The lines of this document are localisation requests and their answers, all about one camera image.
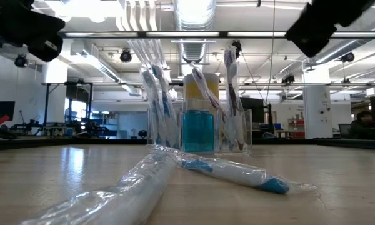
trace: ceiling light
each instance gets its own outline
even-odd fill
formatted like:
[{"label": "ceiling light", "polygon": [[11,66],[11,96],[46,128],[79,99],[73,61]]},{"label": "ceiling light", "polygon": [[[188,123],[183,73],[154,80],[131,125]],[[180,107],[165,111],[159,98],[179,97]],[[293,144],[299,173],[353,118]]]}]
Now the ceiling light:
[{"label": "ceiling light", "polygon": [[285,32],[228,32],[228,37],[249,37],[249,38],[257,38],[257,37],[284,37]]},{"label": "ceiling light", "polygon": [[375,32],[335,32],[332,38],[375,38]]},{"label": "ceiling light", "polygon": [[215,40],[171,40],[173,44],[206,44],[217,43]]},{"label": "ceiling light", "polygon": [[68,38],[136,38],[136,32],[65,32]]},{"label": "ceiling light", "polygon": [[112,85],[119,85],[117,82],[97,82],[93,83],[93,85],[100,85],[100,86],[112,86]]},{"label": "ceiling light", "polygon": [[219,32],[189,32],[189,31],[176,31],[176,32],[147,32],[148,37],[159,38],[173,38],[173,37],[218,37]]},{"label": "ceiling light", "polygon": [[96,103],[115,103],[117,100],[93,100]]}]

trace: table surface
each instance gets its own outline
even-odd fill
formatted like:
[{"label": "table surface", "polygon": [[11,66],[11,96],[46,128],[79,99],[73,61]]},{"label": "table surface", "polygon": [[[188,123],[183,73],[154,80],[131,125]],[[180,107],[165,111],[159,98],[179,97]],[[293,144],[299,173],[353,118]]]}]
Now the table surface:
[{"label": "table surface", "polygon": [[[0,224],[17,224],[81,192],[116,184],[145,146],[0,151]],[[253,146],[224,158],[266,168],[316,192],[281,196],[177,168],[147,224],[375,224],[375,151]]]}]

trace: white column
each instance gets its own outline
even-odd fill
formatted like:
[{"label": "white column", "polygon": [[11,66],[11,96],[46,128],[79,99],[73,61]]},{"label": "white column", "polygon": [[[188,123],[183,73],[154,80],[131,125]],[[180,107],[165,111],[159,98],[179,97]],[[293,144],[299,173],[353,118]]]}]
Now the white column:
[{"label": "white column", "polygon": [[[71,52],[72,41],[64,40],[62,51],[60,55],[68,54]],[[47,63],[42,67],[45,83],[64,83],[68,77],[68,65],[59,59]],[[56,87],[51,85],[50,90],[55,88],[49,95],[49,107],[47,109],[48,122],[64,122],[65,113],[65,98],[67,87],[60,85]]]},{"label": "white column", "polygon": [[[304,71],[305,83],[330,83],[328,65],[314,66],[313,71]],[[332,138],[331,93],[329,86],[305,86],[304,98],[304,123],[306,139]]]}]

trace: person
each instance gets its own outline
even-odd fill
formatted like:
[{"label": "person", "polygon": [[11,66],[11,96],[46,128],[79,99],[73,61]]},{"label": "person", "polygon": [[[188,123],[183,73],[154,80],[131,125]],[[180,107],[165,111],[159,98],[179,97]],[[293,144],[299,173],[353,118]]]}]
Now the person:
[{"label": "person", "polygon": [[370,111],[362,111],[357,114],[357,119],[351,122],[350,137],[352,139],[375,140],[375,121]]}]

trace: wrapped toothbrush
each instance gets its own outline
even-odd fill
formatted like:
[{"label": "wrapped toothbrush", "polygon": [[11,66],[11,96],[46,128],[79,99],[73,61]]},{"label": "wrapped toothbrush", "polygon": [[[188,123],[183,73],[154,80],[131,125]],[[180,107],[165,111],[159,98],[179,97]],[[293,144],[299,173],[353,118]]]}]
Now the wrapped toothbrush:
[{"label": "wrapped toothbrush", "polygon": [[263,168],[218,158],[210,159],[159,145],[155,146],[154,150],[172,153],[177,165],[182,168],[198,171],[208,176],[224,179],[263,191],[269,191],[276,194],[287,194],[315,191],[317,189],[315,185],[291,182],[281,177],[272,176]]},{"label": "wrapped toothbrush", "polygon": [[224,124],[225,137],[229,145],[233,145],[232,143],[234,142],[234,130],[233,130],[234,126],[232,125],[231,122],[228,121],[228,116],[227,116],[229,114],[228,110],[221,106],[221,104],[219,103],[219,99],[208,88],[206,78],[204,77],[204,74],[201,71],[201,69],[198,68],[197,66],[194,66],[194,62],[191,63],[191,66],[193,67],[193,70],[192,70],[193,78],[201,94],[203,95],[205,100],[211,103],[214,109],[221,111],[221,117],[222,117],[222,121]]},{"label": "wrapped toothbrush", "polygon": [[162,107],[162,99],[159,96],[159,91],[156,86],[156,80],[149,69],[142,68],[143,86],[147,92],[147,100],[149,101],[149,108],[152,122],[153,141],[156,144],[167,144],[166,123],[164,120],[164,108]]},{"label": "wrapped toothbrush", "polygon": [[224,62],[226,66],[226,98],[229,105],[229,126],[232,126],[230,129],[234,134],[234,138],[237,141],[239,150],[247,148],[247,144],[244,143],[244,140],[247,139],[247,129],[246,129],[246,118],[244,117],[244,109],[242,102],[239,97],[239,85],[238,85],[238,64],[236,62],[236,48],[234,46],[229,46],[225,50]]},{"label": "wrapped toothbrush", "polygon": [[174,168],[169,153],[151,153],[115,186],[79,194],[21,224],[144,224]]},{"label": "wrapped toothbrush", "polygon": [[162,89],[162,105],[164,106],[164,120],[167,127],[166,146],[179,149],[179,126],[171,96],[168,93],[168,83],[164,78],[164,71],[156,64],[152,66],[152,70]]}]

